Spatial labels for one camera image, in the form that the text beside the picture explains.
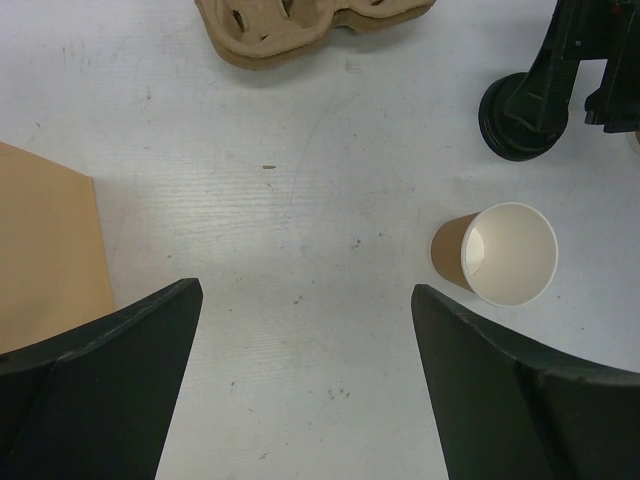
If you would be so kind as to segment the brown paper coffee cup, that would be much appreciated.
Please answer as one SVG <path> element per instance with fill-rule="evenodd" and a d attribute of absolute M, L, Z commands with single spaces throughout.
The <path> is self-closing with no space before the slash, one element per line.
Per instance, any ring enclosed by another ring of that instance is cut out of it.
<path fill-rule="evenodd" d="M 556 233 L 547 218 L 519 202 L 503 202 L 444 223 L 429 257 L 445 280 L 503 308 L 539 298 L 558 265 Z"/>

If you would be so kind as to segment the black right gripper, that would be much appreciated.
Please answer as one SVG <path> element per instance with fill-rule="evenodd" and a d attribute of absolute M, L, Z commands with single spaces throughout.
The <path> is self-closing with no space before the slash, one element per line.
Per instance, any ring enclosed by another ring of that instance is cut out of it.
<path fill-rule="evenodd" d="M 580 61 L 608 60 L 585 101 L 585 123 L 605 133 L 639 130 L 639 2 L 557 1 L 531 69 L 505 100 L 513 145 L 553 145 L 568 124 Z"/>

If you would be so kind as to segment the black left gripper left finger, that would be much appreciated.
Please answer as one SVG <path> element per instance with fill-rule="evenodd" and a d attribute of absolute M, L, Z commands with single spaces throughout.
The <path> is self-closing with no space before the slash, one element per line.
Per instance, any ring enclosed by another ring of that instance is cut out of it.
<path fill-rule="evenodd" d="M 154 478 L 202 303 L 181 279 L 2 354 L 2 478 Z"/>

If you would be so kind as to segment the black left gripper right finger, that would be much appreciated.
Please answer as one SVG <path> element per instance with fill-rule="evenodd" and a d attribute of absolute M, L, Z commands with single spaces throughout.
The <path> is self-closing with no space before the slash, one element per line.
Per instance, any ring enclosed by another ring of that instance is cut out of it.
<path fill-rule="evenodd" d="M 551 348 L 428 285 L 411 310 L 449 478 L 638 478 L 637 373 Z"/>

